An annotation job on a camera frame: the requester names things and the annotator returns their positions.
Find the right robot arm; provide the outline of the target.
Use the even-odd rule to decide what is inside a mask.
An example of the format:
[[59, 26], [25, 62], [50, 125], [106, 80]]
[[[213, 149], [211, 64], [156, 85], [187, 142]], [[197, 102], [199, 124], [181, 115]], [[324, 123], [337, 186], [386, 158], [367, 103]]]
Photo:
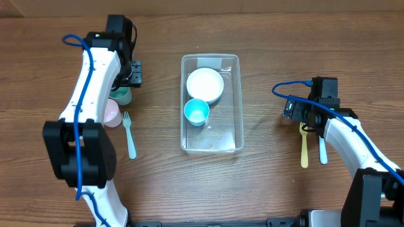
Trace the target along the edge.
[[340, 155], [353, 181], [341, 211], [312, 210], [309, 226], [403, 226], [403, 170], [369, 139], [338, 101], [288, 96], [284, 117], [303, 122]]

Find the yellow fork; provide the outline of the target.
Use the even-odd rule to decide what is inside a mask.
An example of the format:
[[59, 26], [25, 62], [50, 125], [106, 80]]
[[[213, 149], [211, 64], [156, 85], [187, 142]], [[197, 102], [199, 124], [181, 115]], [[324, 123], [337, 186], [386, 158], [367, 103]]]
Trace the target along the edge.
[[299, 126], [299, 132], [302, 136], [300, 165], [303, 168], [307, 168], [308, 164], [309, 164], [308, 150], [307, 150], [307, 132], [303, 130], [303, 126], [304, 126], [304, 123], [301, 122], [300, 126]]

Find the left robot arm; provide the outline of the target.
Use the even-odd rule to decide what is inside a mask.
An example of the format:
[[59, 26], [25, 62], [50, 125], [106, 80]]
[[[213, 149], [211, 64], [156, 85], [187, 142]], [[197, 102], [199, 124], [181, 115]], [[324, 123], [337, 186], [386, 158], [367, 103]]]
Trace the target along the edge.
[[63, 37], [82, 49], [81, 72], [66, 108], [57, 121], [47, 121], [42, 135], [55, 176], [84, 199], [96, 226], [130, 226], [113, 178], [116, 151], [104, 129], [107, 100], [133, 70], [131, 57], [137, 37], [127, 32], [90, 32], [85, 38]]

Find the pink cup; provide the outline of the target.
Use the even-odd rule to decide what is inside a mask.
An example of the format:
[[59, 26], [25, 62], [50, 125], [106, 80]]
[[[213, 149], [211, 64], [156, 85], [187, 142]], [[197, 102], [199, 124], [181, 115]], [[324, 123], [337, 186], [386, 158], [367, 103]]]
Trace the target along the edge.
[[114, 100], [108, 99], [104, 112], [104, 125], [107, 127], [117, 127], [121, 122], [122, 115], [118, 104]]

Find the light blue fork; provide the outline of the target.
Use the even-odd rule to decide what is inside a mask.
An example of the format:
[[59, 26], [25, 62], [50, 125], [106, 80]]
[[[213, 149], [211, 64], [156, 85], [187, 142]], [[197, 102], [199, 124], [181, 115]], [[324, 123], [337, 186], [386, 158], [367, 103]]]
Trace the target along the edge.
[[328, 163], [328, 155], [326, 152], [326, 143], [324, 138], [319, 136], [319, 160], [321, 164], [326, 165]]

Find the white bowl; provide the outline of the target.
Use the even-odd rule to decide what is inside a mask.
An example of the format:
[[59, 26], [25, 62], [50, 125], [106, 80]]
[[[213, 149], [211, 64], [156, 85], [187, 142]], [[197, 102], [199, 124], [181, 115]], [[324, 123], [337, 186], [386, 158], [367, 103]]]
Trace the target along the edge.
[[186, 88], [190, 97], [208, 102], [222, 95], [224, 81], [216, 70], [199, 68], [188, 76]]

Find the blue cup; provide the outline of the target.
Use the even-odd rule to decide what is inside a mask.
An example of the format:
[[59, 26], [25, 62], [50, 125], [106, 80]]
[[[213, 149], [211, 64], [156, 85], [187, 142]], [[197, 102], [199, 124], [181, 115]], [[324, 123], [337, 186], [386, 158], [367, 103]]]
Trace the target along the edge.
[[189, 100], [184, 106], [184, 115], [193, 126], [203, 125], [209, 114], [209, 104], [197, 98]]

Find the light green bowl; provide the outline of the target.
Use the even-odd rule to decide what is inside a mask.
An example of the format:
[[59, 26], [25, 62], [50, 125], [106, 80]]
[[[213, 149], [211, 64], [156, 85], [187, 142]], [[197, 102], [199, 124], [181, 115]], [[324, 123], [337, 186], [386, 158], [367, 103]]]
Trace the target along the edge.
[[219, 99], [220, 99], [220, 96], [219, 96], [219, 97], [217, 97], [217, 98], [216, 98], [216, 99], [214, 99], [214, 100], [210, 100], [210, 101], [208, 101], [208, 102], [207, 102], [207, 104], [212, 105], [212, 104], [214, 104], [215, 102], [217, 102]]

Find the green cup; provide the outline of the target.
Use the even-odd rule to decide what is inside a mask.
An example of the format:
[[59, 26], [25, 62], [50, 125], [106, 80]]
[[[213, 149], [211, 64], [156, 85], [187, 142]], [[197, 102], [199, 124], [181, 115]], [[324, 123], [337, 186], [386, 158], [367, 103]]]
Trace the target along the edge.
[[120, 87], [116, 91], [111, 91], [109, 98], [118, 105], [128, 105], [131, 103], [133, 96], [130, 87]]

